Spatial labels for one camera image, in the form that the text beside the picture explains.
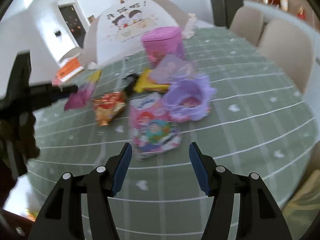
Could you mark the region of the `middle beige chair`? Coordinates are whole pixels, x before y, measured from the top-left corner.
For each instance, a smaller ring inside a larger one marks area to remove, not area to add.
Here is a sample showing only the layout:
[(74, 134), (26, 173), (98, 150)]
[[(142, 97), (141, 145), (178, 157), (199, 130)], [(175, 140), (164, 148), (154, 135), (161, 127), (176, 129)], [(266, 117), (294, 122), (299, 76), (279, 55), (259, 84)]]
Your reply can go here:
[(311, 75), (314, 53), (310, 37), (281, 18), (271, 20), (260, 39), (258, 52), (273, 61), (304, 94)]

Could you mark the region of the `green checkered tablecloth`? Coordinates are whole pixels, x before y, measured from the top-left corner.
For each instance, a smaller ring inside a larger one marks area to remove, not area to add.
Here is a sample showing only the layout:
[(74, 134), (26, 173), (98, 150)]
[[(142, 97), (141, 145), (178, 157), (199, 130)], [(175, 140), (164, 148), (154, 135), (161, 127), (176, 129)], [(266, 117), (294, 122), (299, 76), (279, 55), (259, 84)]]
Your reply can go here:
[[(200, 239), (212, 198), (198, 185), (191, 142), (236, 174), (257, 172), (283, 205), (318, 139), (316, 118), (294, 83), (246, 40), (225, 28), (205, 28), (184, 45), (217, 94), (207, 117), (178, 125), (178, 148), (132, 158), (121, 191), (109, 200), (121, 239)], [(63, 107), (57, 103), (37, 118), (41, 154), (30, 161), (28, 179), (40, 203), (65, 172), (86, 174), (130, 140), (128, 112), (100, 127), (91, 106)]]

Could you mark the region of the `yellow snack bag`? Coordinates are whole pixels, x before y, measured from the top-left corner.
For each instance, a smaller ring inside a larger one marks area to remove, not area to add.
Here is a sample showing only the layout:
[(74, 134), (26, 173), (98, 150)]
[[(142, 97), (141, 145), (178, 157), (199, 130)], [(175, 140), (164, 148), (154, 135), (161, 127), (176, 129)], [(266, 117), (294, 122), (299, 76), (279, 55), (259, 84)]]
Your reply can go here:
[(134, 86), (133, 90), (136, 93), (142, 92), (159, 92), (159, 93), (166, 93), (170, 87), (169, 84), (158, 84), (154, 81), (150, 74), (153, 70), (144, 69), (142, 74), (140, 74), (136, 85)]

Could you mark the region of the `red chip bag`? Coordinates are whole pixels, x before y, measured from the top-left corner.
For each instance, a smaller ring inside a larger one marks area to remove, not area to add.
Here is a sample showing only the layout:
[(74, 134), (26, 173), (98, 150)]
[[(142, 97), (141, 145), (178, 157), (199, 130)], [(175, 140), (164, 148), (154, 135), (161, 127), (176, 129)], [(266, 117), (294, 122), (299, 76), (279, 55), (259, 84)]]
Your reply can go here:
[(124, 92), (114, 92), (93, 99), (92, 103), (98, 126), (108, 126), (116, 116), (124, 111), (127, 96)]

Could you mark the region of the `pink snack wrapper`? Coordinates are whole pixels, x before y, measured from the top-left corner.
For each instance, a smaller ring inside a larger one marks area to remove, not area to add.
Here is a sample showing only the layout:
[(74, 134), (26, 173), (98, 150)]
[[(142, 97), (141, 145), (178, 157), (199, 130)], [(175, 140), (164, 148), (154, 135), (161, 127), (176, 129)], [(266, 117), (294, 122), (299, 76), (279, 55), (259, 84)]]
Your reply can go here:
[(76, 93), (72, 93), (64, 106), (64, 111), (86, 107), (96, 88), (96, 83), (83, 84)]

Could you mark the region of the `pink toy bucket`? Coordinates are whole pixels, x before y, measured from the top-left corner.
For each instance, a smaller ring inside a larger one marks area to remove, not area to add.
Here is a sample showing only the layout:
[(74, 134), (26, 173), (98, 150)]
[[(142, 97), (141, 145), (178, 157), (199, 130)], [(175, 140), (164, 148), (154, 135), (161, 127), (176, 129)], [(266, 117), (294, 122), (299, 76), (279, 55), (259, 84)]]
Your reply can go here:
[(156, 67), (168, 54), (180, 59), (185, 58), (185, 49), (180, 27), (160, 27), (148, 31), (141, 37), (147, 57)]

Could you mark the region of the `far beige chair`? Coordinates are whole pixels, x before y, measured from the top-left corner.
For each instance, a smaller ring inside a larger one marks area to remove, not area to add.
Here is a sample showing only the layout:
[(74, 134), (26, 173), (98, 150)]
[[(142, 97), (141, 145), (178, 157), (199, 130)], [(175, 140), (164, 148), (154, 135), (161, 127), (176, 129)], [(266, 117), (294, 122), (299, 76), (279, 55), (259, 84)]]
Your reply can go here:
[(263, 13), (252, 7), (240, 7), (234, 15), (230, 31), (257, 46), (263, 31)]

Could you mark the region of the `mesh food cover tent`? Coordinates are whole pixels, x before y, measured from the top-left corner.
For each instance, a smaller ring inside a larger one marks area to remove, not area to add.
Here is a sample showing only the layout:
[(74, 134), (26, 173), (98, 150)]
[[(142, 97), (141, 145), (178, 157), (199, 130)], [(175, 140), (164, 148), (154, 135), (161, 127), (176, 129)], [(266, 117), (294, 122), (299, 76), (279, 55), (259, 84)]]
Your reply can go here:
[(160, 27), (179, 27), (183, 38), (194, 34), (197, 18), (170, 0), (129, 0), (103, 11), (84, 39), (82, 55), (98, 66), (143, 51), (141, 37)]

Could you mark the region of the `orange tissue box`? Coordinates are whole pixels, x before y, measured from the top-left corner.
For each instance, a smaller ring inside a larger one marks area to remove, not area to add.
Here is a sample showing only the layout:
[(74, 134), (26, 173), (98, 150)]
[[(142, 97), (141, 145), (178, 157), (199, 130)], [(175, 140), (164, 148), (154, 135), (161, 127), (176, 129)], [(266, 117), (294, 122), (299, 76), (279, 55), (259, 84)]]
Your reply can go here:
[(58, 86), (66, 83), (68, 80), (85, 70), (79, 60), (79, 56), (81, 56), (81, 54), (77, 53), (73, 57), (68, 57), (62, 60), (60, 63), (60, 69), (56, 72), (52, 80), (52, 85)]

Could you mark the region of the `beige chair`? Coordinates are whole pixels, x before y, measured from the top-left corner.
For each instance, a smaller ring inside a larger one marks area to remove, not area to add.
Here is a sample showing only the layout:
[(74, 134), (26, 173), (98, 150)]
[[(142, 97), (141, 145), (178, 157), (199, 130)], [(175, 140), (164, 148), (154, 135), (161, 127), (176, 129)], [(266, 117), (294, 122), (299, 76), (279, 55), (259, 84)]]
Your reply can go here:
[(258, 52), (273, 61), (304, 94), (311, 75), (314, 53), (310, 37), (281, 18), (271, 20), (260, 39)]
[(263, 31), (263, 13), (252, 7), (240, 7), (234, 15), (230, 31), (257, 46)]

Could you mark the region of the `pink cartoon milk carton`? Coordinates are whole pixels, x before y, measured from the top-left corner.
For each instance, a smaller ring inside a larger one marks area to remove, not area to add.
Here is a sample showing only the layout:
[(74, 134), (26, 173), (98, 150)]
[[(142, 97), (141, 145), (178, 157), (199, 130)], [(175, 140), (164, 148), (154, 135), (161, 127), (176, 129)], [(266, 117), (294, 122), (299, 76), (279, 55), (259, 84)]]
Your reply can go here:
[(173, 150), (182, 140), (178, 127), (162, 104), (161, 94), (157, 92), (130, 101), (129, 126), (137, 159)]

